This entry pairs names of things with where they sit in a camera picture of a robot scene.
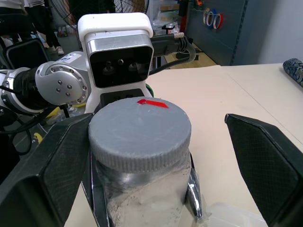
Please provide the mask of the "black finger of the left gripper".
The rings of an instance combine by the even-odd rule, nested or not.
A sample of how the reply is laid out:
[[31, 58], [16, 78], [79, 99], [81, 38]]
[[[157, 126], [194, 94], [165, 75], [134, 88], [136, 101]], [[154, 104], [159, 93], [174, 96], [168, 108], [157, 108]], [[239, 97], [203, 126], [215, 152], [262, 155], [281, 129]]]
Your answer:
[[191, 158], [191, 171], [187, 183], [187, 193], [186, 193], [186, 200], [188, 203], [187, 208], [191, 212], [194, 219], [202, 219], [203, 207], [201, 201], [199, 179], [195, 170], [195, 165], [191, 154], [190, 154], [190, 158]]
[[91, 184], [92, 184], [93, 214], [98, 227], [109, 227], [106, 200], [104, 196], [103, 186], [98, 177], [97, 164], [98, 162], [96, 158], [91, 153]]

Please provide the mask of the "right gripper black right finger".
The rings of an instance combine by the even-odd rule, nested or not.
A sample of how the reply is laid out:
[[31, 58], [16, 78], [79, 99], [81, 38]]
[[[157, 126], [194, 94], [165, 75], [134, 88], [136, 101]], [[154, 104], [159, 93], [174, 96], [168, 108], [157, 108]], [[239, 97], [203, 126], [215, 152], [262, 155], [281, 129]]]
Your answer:
[[228, 113], [241, 176], [268, 227], [303, 227], [303, 153], [276, 126]]

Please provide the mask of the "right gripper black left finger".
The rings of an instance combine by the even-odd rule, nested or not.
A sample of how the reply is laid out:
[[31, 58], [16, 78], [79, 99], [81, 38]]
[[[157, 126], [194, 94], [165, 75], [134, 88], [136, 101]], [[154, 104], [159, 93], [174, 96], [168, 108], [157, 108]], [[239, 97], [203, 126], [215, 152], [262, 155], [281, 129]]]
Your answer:
[[91, 113], [56, 123], [0, 185], [0, 227], [64, 227], [85, 172]]

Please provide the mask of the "grey ribbed screw lid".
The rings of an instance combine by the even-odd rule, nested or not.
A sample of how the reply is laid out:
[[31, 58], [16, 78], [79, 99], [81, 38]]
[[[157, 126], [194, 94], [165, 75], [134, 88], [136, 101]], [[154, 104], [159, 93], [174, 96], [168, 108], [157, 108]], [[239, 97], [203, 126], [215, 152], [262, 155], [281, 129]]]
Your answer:
[[[169, 108], [141, 105], [149, 99]], [[98, 162], [124, 173], [170, 167], [189, 151], [191, 123], [179, 106], [163, 99], [133, 97], [115, 101], [89, 123], [90, 149]]]

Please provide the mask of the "clear jar with white contents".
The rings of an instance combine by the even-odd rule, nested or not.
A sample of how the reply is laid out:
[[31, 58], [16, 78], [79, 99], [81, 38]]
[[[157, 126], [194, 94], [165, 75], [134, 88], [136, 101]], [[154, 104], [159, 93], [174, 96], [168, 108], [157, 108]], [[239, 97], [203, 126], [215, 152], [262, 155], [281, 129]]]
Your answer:
[[156, 172], [120, 173], [97, 165], [109, 227], [178, 227], [191, 170], [188, 151]]

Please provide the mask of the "clear plastic box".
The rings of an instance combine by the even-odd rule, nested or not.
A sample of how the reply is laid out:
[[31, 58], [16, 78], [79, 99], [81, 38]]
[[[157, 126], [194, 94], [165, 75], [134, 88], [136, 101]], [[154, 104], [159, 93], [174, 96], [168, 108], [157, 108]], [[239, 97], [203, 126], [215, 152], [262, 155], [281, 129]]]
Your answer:
[[205, 208], [206, 227], [268, 227], [257, 214], [217, 202]]

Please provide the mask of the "red arrow sticker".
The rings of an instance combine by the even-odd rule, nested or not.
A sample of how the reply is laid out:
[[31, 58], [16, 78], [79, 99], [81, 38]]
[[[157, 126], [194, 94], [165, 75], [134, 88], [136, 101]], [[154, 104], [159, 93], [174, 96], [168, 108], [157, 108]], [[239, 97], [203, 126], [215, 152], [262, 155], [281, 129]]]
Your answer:
[[164, 102], [159, 102], [159, 101], [153, 101], [149, 99], [140, 99], [137, 101], [138, 104], [141, 105], [152, 105], [152, 106], [157, 106], [161, 108], [169, 108]]

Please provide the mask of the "blue patterned fabric roll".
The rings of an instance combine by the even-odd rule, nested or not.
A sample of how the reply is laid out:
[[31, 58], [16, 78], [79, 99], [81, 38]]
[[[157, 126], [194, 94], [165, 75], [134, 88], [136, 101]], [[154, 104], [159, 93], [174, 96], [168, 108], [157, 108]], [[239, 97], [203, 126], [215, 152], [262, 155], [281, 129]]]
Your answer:
[[297, 84], [303, 88], [303, 61], [292, 58], [283, 63], [283, 69]]

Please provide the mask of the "black chair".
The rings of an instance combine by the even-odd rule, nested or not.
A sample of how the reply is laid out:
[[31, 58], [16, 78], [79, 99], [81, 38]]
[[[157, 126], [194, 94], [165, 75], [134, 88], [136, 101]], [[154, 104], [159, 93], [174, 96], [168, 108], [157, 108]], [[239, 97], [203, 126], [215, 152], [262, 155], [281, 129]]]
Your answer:
[[6, 47], [3, 50], [3, 55], [10, 69], [21, 67], [32, 69], [50, 61], [42, 42], [38, 38]]

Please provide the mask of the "person in black trousers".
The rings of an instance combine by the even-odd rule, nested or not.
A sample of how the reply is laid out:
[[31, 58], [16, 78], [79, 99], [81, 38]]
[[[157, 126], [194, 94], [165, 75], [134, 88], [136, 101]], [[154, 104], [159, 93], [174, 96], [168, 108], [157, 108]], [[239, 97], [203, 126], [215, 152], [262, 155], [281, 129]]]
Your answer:
[[55, 35], [49, 14], [45, 7], [45, 0], [24, 0], [24, 8], [36, 30], [46, 37], [50, 51], [64, 55], [64, 51]]

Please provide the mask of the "grey-blue pegboard panel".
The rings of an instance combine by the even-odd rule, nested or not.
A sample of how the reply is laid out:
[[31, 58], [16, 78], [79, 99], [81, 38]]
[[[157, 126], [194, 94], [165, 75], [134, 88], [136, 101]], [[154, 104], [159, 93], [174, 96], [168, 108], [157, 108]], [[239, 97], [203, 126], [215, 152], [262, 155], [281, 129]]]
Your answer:
[[[234, 60], [247, 4], [248, 0], [190, 0], [185, 34], [215, 63], [229, 66]], [[220, 29], [209, 29], [203, 23], [205, 9], [223, 14]]]

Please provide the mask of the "red and white tape roll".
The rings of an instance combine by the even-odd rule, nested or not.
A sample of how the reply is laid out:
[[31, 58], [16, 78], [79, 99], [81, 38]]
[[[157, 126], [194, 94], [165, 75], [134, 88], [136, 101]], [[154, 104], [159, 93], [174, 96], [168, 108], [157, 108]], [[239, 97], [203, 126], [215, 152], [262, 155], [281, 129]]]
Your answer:
[[213, 29], [214, 30], [218, 30], [221, 28], [222, 24], [223, 24], [223, 14], [220, 13], [220, 14], [216, 14], [214, 16], [214, 20], [213, 20]]

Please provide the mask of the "blue tape roll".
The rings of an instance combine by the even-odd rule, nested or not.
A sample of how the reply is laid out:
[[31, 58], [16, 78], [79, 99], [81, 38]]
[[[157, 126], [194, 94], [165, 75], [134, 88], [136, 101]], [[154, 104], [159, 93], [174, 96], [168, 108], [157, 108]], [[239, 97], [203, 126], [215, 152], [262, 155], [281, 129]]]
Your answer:
[[208, 14], [207, 14], [207, 18], [206, 18], [206, 25], [209, 29], [213, 28], [214, 26], [214, 20], [216, 18], [217, 12], [215, 9], [211, 9]]

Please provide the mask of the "person in dark clothes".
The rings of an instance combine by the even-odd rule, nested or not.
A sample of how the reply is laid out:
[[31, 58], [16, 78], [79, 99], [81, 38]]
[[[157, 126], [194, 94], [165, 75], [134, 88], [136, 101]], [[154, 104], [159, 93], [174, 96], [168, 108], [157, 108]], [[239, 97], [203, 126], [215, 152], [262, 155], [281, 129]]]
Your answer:
[[24, 0], [0, 0], [0, 16], [2, 15], [7, 19], [11, 31], [19, 32], [22, 37], [26, 27], [24, 23], [27, 22]]

